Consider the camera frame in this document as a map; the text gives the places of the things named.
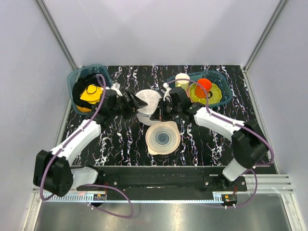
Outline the white mesh laundry bag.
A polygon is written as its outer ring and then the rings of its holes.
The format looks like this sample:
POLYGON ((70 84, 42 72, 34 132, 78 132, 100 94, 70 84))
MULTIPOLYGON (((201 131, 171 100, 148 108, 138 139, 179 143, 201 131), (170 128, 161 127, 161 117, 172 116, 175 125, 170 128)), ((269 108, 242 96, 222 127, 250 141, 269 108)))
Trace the white mesh laundry bag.
POLYGON ((147 106, 138 109, 137 118, 139 122, 146 126, 151 126, 157 121, 151 120, 150 117, 155 112, 158 106, 159 99, 162 98, 158 91, 146 89, 136 93, 136 96, 147 103, 147 106))

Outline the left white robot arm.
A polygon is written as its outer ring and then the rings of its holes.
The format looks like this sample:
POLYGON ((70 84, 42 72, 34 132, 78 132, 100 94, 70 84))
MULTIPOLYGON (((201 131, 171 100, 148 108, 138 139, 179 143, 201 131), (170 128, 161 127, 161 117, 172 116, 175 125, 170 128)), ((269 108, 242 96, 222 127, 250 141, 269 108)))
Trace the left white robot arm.
POLYGON ((115 87, 103 89, 100 101, 66 140, 50 151, 41 150, 37 154, 33 183, 39 187, 42 200, 45 200, 44 191, 63 197, 71 189, 83 185, 100 190, 104 179, 99 172, 93 167, 72 169, 73 161, 109 127, 116 116, 130 119, 147 105, 129 89, 124 92, 115 87))

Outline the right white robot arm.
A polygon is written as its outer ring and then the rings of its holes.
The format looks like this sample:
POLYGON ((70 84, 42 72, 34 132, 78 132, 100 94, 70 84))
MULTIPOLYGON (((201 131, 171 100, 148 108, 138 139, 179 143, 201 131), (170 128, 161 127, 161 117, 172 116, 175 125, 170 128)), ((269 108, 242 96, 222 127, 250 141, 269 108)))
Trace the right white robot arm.
POLYGON ((181 116, 231 141, 234 158, 223 169, 223 176, 218 179, 222 190, 231 190, 236 184, 236 179, 255 166, 270 150, 269 143, 256 121, 243 122, 231 119, 214 112, 202 103, 192 103, 181 87, 170 88, 165 83, 164 88, 164 97, 158 100, 158 106, 150 116, 151 120, 170 121, 175 116, 181 116))

